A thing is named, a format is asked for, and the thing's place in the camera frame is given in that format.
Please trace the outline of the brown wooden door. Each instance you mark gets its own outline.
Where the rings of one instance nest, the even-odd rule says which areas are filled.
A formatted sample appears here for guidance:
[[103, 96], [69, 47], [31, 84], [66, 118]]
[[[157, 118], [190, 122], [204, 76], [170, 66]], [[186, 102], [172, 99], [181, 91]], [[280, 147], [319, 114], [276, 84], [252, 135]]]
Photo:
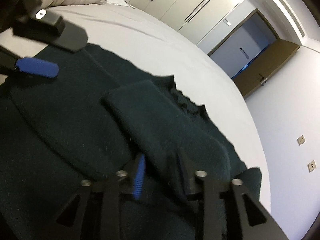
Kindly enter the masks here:
[[242, 96], [249, 96], [261, 86], [259, 74], [268, 80], [299, 48], [300, 45], [281, 39], [269, 45], [248, 67], [232, 78]]

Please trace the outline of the beige wall socket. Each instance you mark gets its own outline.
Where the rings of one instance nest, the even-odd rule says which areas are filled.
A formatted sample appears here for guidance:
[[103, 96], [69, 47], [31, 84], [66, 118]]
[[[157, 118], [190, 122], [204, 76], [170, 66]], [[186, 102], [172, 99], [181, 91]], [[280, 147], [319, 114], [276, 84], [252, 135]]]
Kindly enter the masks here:
[[311, 173], [312, 171], [314, 171], [317, 168], [316, 166], [316, 162], [314, 160], [312, 160], [310, 163], [308, 163], [308, 170]]
[[298, 139], [297, 142], [299, 144], [299, 146], [301, 146], [302, 144], [304, 144], [304, 142], [306, 142], [304, 135], [301, 135]]

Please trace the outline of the lower beige wall socket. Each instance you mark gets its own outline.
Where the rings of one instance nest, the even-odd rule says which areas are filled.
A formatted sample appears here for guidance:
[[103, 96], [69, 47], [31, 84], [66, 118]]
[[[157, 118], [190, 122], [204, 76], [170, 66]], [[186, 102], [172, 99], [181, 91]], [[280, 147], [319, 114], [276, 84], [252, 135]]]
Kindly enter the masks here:
[[308, 163], [308, 170], [311, 173], [312, 171], [314, 171], [317, 168], [316, 166], [316, 162], [314, 160], [312, 160], [310, 163]]

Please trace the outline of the upper beige wall socket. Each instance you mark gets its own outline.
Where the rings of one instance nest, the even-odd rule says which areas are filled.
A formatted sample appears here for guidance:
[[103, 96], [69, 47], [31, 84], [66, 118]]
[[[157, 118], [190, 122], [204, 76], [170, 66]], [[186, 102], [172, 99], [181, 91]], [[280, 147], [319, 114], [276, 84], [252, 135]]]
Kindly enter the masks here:
[[304, 135], [301, 135], [298, 139], [297, 142], [299, 144], [299, 146], [301, 146], [302, 144], [304, 144], [304, 142], [306, 142]]

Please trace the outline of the dark green knit sweater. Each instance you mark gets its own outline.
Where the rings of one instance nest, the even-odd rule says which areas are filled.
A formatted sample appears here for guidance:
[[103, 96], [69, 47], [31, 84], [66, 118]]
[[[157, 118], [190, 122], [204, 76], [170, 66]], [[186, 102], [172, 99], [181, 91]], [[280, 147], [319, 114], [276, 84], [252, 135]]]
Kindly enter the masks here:
[[141, 198], [123, 206], [128, 239], [194, 239], [180, 153], [217, 180], [242, 179], [259, 197], [260, 170], [246, 167], [173, 76], [153, 76], [93, 44], [75, 54], [47, 47], [37, 57], [58, 64], [56, 78], [15, 74], [1, 85], [1, 239], [47, 239], [82, 180], [105, 180], [138, 154], [146, 174]]

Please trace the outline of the white ceiling air vent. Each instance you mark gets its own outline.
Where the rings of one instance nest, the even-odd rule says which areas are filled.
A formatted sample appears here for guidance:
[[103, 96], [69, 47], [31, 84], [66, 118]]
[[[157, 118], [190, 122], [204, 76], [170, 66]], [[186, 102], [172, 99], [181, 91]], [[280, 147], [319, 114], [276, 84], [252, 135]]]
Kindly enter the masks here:
[[278, 1], [282, 4], [282, 6], [285, 8], [287, 13], [292, 18], [292, 20], [295, 23], [295, 25], [297, 26], [297, 29], [299, 30], [301, 36], [304, 37], [305, 36], [305, 31], [304, 31], [303, 27], [301, 26], [300, 21], [296, 17], [295, 13], [291, 10], [291, 8], [289, 7], [289, 5], [287, 4], [286, 1], [284, 1], [284, 0], [278, 0]]

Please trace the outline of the white bed with sheet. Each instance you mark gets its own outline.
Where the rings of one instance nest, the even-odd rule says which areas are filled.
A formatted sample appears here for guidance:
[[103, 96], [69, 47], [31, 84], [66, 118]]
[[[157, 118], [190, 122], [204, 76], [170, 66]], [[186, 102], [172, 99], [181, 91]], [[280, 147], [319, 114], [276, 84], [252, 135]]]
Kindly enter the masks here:
[[[204, 52], [139, 9], [92, 4], [54, 7], [51, 11], [84, 28], [88, 35], [86, 46], [99, 46], [153, 76], [173, 76], [176, 88], [184, 96], [206, 108], [212, 123], [234, 146], [246, 167], [260, 170], [257, 200], [270, 209], [267, 163], [252, 116], [236, 85]], [[38, 58], [38, 53], [47, 47], [70, 53], [18, 37], [12, 29], [1, 33], [1, 45], [21, 58]]]

